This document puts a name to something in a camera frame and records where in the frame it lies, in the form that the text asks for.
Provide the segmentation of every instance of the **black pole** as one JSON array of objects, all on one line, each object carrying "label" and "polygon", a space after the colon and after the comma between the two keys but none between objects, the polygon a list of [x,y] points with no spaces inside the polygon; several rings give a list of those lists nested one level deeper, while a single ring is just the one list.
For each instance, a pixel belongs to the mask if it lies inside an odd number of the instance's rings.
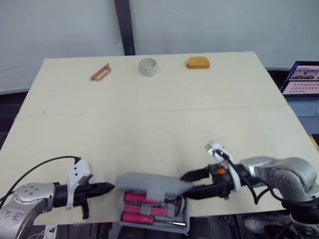
[{"label": "black pole", "polygon": [[129,0],[114,0],[118,16],[124,53],[126,56],[135,55],[133,28]]}]

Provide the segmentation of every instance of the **white wall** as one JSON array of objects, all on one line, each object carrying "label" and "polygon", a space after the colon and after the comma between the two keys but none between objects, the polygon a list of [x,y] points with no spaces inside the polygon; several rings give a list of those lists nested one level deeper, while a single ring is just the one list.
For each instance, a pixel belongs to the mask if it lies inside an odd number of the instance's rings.
[{"label": "white wall", "polygon": [[0,94],[28,89],[44,58],[123,54],[113,0],[0,0]]},{"label": "white wall", "polygon": [[319,60],[319,0],[131,0],[137,54],[255,51],[266,67]]}]

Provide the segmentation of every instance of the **wooden table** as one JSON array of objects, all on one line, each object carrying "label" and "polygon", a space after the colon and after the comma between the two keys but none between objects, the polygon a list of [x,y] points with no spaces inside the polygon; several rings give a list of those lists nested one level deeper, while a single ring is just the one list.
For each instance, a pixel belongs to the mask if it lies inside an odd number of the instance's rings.
[{"label": "wooden table", "polygon": [[[187,59],[196,55],[206,56],[210,69],[187,69]],[[159,66],[151,78],[138,71],[146,57]],[[90,82],[108,62],[112,72]],[[0,189],[4,193],[32,166],[66,154],[92,164],[91,182],[115,183],[126,172],[179,177],[215,163],[203,149],[209,139],[223,144],[237,162],[296,156],[319,171],[319,154],[253,52],[46,59],[0,151]],[[42,166],[23,182],[65,183],[72,162]],[[115,189],[90,199],[88,220],[81,220],[80,208],[59,208],[35,223],[116,221],[121,193]],[[190,205],[191,216],[281,208],[271,195],[254,205],[246,187],[227,201]]]}]

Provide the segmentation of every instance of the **laptop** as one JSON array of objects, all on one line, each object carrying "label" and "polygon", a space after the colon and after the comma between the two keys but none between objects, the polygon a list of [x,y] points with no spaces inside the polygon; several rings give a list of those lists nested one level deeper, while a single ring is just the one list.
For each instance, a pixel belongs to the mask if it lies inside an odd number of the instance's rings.
[{"label": "laptop", "polygon": [[296,61],[280,91],[307,133],[319,133],[319,61]]}]

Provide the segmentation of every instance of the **clear tape roll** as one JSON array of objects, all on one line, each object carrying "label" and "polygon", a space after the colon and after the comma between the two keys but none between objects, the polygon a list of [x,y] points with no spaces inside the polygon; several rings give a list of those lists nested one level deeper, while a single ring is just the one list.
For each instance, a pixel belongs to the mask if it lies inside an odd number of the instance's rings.
[{"label": "clear tape roll", "polygon": [[151,58],[146,58],[140,61],[140,73],[143,76],[150,77],[156,74],[156,61]]}]

